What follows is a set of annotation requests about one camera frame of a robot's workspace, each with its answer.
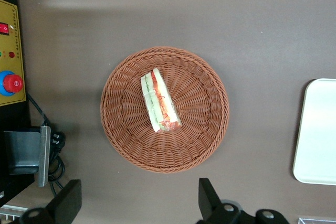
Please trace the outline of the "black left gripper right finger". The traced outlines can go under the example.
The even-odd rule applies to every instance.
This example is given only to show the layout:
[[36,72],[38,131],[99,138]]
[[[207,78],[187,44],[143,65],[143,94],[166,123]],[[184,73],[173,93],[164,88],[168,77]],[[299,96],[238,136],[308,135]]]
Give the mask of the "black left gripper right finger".
[[198,206],[202,215],[198,223],[288,223],[278,211],[260,209],[252,216],[239,203],[220,199],[208,178],[200,178],[198,181]]

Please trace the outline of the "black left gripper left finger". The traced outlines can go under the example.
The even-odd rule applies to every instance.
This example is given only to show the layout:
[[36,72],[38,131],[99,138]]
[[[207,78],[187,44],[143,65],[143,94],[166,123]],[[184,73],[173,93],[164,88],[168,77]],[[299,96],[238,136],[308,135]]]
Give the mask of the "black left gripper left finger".
[[46,207],[28,209],[18,223],[73,223],[81,206],[81,180],[73,179]]

